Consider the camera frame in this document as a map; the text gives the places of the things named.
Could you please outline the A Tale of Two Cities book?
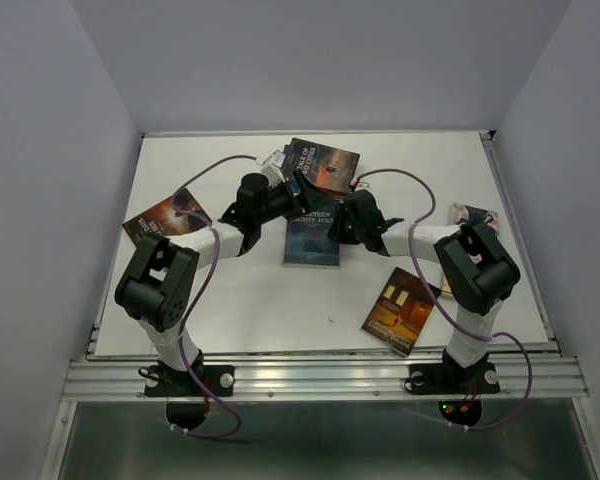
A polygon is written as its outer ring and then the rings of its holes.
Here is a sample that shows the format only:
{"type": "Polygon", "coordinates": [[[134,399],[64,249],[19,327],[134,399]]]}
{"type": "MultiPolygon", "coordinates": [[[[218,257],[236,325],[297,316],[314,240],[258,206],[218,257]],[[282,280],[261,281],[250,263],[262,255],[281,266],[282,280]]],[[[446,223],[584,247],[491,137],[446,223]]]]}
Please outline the A Tale of Two Cities book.
{"type": "Polygon", "coordinates": [[[342,197],[349,192],[359,160],[359,153],[293,138],[281,171],[289,181],[294,180],[295,171],[300,171],[318,189],[342,197]]]}

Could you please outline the Nineteen Eighty-Four blue book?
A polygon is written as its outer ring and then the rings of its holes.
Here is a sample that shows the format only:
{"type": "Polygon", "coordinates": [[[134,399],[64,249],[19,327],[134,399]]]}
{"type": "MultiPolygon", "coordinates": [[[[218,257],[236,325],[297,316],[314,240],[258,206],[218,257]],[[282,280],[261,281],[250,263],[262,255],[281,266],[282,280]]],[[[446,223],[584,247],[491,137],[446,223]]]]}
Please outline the Nineteen Eighty-Four blue book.
{"type": "Polygon", "coordinates": [[[335,219],[336,203],[287,222],[283,265],[337,269],[339,245],[328,237],[335,219]]]}

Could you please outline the brown orange Leonard Tulane book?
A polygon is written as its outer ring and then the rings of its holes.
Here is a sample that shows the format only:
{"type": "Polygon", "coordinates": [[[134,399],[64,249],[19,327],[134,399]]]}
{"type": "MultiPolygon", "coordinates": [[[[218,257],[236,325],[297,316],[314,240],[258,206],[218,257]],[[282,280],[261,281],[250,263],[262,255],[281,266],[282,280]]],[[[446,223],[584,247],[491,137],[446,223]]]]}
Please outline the brown orange Leonard Tulane book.
{"type": "Polygon", "coordinates": [[[361,330],[396,354],[408,357],[433,309],[434,302],[421,279],[396,267],[361,330]]]}

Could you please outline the floral white Little Women book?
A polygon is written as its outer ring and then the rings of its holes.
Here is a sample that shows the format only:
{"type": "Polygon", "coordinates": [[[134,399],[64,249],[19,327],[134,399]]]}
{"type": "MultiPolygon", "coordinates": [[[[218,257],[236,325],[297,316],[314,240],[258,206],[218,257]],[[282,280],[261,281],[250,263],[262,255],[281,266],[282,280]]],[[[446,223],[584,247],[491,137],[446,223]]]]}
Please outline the floral white Little Women book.
{"type": "Polygon", "coordinates": [[[499,218],[496,211],[454,202],[449,210],[449,221],[452,225],[481,221],[489,226],[496,236],[499,235],[499,218]]]}

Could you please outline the Three Days to See book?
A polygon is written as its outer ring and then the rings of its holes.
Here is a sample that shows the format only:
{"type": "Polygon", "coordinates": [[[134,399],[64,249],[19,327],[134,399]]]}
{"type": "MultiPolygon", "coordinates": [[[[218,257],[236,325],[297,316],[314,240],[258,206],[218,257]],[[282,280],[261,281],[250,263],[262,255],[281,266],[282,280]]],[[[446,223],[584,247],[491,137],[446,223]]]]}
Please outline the Three Days to See book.
{"type": "Polygon", "coordinates": [[[122,228],[137,246],[147,233],[165,237],[181,236],[206,226],[210,220],[200,203],[183,189],[174,199],[167,198],[126,221],[122,228]]]}

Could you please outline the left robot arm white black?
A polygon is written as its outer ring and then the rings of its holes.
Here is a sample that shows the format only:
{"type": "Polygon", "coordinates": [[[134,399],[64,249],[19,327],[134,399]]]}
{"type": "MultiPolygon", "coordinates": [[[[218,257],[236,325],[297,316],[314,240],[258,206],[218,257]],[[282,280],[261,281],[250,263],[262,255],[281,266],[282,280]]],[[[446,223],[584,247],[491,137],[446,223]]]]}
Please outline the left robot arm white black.
{"type": "Polygon", "coordinates": [[[144,329],[179,393],[193,393],[202,384],[203,354],[185,327],[194,306],[189,298],[196,272],[205,267],[214,271],[219,261],[249,252],[264,224],[295,220],[335,202],[300,172],[293,177],[298,191],[288,181],[273,185],[262,173],[247,174],[235,201],[219,220],[194,232],[187,246],[150,233],[136,247],[114,300],[144,329]]]}

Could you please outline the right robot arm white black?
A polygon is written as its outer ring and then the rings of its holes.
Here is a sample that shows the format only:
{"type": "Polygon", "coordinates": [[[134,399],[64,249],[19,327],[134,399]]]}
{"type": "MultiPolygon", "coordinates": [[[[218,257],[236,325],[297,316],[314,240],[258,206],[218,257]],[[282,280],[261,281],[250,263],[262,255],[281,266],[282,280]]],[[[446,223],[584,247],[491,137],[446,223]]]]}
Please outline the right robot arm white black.
{"type": "Polygon", "coordinates": [[[350,193],[337,205],[329,238],[362,245],[384,257],[408,256],[418,274],[420,260],[438,264],[457,303],[449,318],[454,332],[440,366],[443,384],[462,390],[476,378],[475,366],[486,359],[495,318],[520,281],[521,273],[489,224],[474,216],[461,223],[429,225],[419,218],[406,225],[387,219],[367,190],[350,193]]]}

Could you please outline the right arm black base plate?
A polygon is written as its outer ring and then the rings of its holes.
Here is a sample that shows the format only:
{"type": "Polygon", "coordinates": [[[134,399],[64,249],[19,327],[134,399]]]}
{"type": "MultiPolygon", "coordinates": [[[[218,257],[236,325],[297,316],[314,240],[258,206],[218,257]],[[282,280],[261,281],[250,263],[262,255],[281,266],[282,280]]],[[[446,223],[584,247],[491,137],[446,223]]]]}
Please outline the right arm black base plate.
{"type": "Polygon", "coordinates": [[[443,363],[414,364],[403,386],[414,395],[464,395],[474,389],[478,394],[501,391],[495,365],[490,362],[468,369],[443,363]]]}

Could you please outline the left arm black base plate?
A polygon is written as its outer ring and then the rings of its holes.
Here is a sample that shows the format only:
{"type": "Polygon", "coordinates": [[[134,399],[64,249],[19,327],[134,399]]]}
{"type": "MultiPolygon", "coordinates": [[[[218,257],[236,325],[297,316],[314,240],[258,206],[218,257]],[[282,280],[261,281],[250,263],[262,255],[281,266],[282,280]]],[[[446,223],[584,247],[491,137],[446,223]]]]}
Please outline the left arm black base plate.
{"type": "MultiPolygon", "coordinates": [[[[138,374],[145,381],[144,395],[149,398],[202,397],[204,391],[187,371],[175,371],[158,362],[140,367],[138,374]]],[[[206,365],[199,377],[214,395],[225,398],[233,395],[235,368],[232,365],[206,365]]]]}

